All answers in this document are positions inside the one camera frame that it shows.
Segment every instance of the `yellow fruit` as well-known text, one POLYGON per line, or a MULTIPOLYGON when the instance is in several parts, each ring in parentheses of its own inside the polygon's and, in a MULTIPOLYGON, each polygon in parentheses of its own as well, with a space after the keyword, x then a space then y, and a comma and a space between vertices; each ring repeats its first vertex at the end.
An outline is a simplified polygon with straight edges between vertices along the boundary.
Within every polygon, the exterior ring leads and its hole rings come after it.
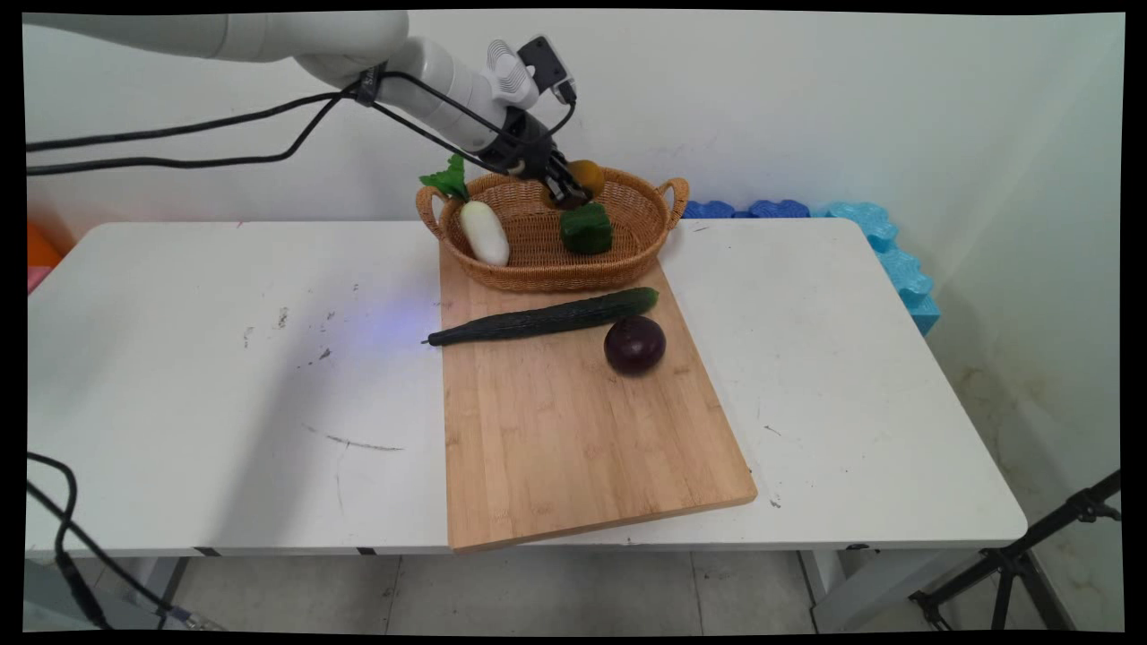
POLYGON ((596 199, 601 195, 601 192, 606 189, 606 173, 601 171, 601 166, 588 160, 582 160, 576 162, 570 162, 569 165, 570 174, 574 179, 582 185, 583 188, 590 191, 590 199, 596 199))

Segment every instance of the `cucumber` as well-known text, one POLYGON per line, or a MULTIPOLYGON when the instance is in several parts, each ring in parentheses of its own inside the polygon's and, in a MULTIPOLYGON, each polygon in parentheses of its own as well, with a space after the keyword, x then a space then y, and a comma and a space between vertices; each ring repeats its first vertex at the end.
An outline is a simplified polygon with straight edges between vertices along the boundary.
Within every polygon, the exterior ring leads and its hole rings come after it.
POLYGON ((627 316, 640 316, 657 304, 657 290, 634 287, 593 298, 579 300, 510 313, 497 313, 470 320, 458 327, 435 332, 422 341, 434 347, 468 341, 524 339, 555 332, 596 327, 627 316))

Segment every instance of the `scratch mark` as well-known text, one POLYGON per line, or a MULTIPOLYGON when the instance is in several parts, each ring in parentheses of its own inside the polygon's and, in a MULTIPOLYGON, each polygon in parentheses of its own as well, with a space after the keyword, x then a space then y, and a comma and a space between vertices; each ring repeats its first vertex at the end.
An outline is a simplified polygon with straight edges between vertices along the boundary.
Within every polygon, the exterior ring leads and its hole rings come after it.
POLYGON ((338 495, 338 514, 344 519, 346 518, 346 512, 343 510, 343 482, 338 479, 338 472, 343 466, 343 457, 346 457, 346 451, 351 449, 351 444, 348 443, 346 448, 343 449, 343 453, 338 456, 338 461, 335 464, 335 494, 338 495))
POLYGON ((326 433, 320 433, 319 430, 312 428, 311 426, 307 426, 306 423, 303 423, 303 427, 306 428, 307 430, 310 430, 310 432, 319 435, 319 436, 327 437, 327 438, 329 438, 330 441, 333 441, 335 443, 346 444, 348 448, 350 448, 350 446, 353 445, 354 448, 369 448, 370 450, 381 450, 383 452, 393 452, 393 451, 397 451, 397 450, 403 450, 401 448, 391 448, 389 445, 373 445, 373 444, 369 444, 369 443, 359 443, 357 441, 350 441, 350 440, 345 440, 345 438, 342 438, 342 437, 336 437, 334 435, 328 435, 326 433))

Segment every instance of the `wicker basket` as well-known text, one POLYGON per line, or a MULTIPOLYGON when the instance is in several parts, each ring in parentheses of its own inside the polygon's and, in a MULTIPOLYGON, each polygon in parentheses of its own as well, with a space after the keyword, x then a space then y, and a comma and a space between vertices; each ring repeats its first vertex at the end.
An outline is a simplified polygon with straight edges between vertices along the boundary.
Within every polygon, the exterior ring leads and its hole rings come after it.
POLYGON ((509 266, 474 259, 462 234, 460 200, 446 201, 440 220, 434 215, 437 188, 419 191, 415 203, 427 228, 462 265, 471 279, 510 292, 611 289, 637 280, 653 266, 669 231, 685 212, 689 184, 670 179, 660 188, 627 172, 602 168, 606 188, 595 200, 614 224, 614 247, 599 255, 565 249, 559 233, 561 212, 541 203, 543 186, 501 174, 485 174, 467 184, 470 199, 485 202, 498 215, 509 241, 509 266), (673 208, 665 192, 673 189, 673 208))

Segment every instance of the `basket handle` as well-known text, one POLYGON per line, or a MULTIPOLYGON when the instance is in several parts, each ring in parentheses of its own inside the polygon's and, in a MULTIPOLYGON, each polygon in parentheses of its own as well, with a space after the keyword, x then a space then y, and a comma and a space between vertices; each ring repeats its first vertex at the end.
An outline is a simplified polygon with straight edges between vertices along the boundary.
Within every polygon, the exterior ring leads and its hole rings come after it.
POLYGON ((438 218, 434 213, 435 197, 442 200, 444 204, 446 203, 446 195, 442 194, 442 191, 431 186, 423 186, 414 197, 414 205, 419 209, 419 217, 422 218, 422 224, 427 225, 427 228, 434 233, 435 238, 445 240, 445 234, 438 227, 438 218))
POLYGON ((669 227, 674 228, 681 216, 685 215, 685 207, 689 203, 689 182, 680 177, 674 177, 669 181, 662 184, 657 188, 657 193, 662 197, 665 196, 665 191, 670 188, 673 189, 673 205, 669 211, 669 227))

